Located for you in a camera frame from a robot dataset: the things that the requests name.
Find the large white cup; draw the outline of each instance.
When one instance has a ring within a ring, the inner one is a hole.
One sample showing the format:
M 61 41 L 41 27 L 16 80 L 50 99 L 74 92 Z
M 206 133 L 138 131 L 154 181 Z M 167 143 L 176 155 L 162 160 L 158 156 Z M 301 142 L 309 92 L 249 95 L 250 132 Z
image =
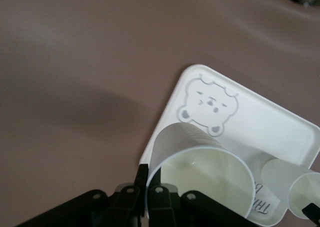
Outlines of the large white cup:
M 181 196 L 195 190 L 248 217 L 255 198 L 253 175 L 237 155 L 190 123 L 174 123 L 156 137 L 147 187 L 161 168 L 161 183 Z
M 297 217 L 307 219 L 302 209 L 310 203 L 320 206 L 320 173 L 281 159 L 269 160 L 261 178 L 269 189 Z

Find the paper cup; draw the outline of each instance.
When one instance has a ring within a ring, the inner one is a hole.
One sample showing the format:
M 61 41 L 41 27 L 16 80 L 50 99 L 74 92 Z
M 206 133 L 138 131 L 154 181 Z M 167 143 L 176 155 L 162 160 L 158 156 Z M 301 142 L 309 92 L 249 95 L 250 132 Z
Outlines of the paper cup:
M 320 206 L 320 173 L 272 159 L 262 168 L 261 177 L 269 189 L 297 217 L 307 219 L 302 209 L 310 203 Z
M 234 153 L 190 123 L 175 123 L 156 137 L 147 187 L 161 168 L 161 183 L 175 185 L 181 196 L 200 191 L 237 214 L 247 217 L 255 198 L 248 166 Z

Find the cup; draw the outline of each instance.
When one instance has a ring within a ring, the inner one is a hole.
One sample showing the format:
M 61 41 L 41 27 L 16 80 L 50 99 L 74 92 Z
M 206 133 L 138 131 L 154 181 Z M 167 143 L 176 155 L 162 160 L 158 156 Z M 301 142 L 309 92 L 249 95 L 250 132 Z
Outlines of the cup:
M 245 162 L 190 123 L 174 123 L 156 137 L 147 188 L 160 170 L 163 184 L 181 196 L 200 191 L 237 214 L 248 217 L 255 198 L 253 175 Z
M 261 171 L 262 181 L 301 219 L 310 203 L 320 206 L 320 173 L 281 159 L 269 160 Z

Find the white cup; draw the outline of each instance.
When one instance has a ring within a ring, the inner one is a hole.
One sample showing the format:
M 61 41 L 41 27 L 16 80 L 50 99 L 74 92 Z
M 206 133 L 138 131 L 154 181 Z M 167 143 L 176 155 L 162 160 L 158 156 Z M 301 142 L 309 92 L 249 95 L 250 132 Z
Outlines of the white cup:
M 156 137 L 146 186 L 161 168 L 161 183 L 175 185 L 181 196 L 200 191 L 237 214 L 248 217 L 255 198 L 253 175 L 237 155 L 190 123 L 174 123 Z
M 297 217 L 307 219 L 302 209 L 310 203 L 320 206 L 320 173 L 281 159 L 269 160 L 261 171 L 269 189 Z

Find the plastic cup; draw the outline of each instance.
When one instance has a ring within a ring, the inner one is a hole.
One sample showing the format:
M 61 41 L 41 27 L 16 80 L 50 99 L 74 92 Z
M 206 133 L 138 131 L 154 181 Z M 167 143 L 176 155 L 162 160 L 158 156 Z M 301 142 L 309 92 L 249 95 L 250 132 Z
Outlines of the plastic cup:
M 237 214 L 248 217 L 255 198 L 253 175 L 237 155 L 190 123 L 175 123 L 156 137 L 147 187 L 161 168 L 161 183 L 175 185 L 181 196 L 200 191 Z
M 307 219 L 302 209 L 310 203 L 320 206 L 320 173 L 281 159 L 269 160 L 261 178 L 269 189 L 297 217 Z

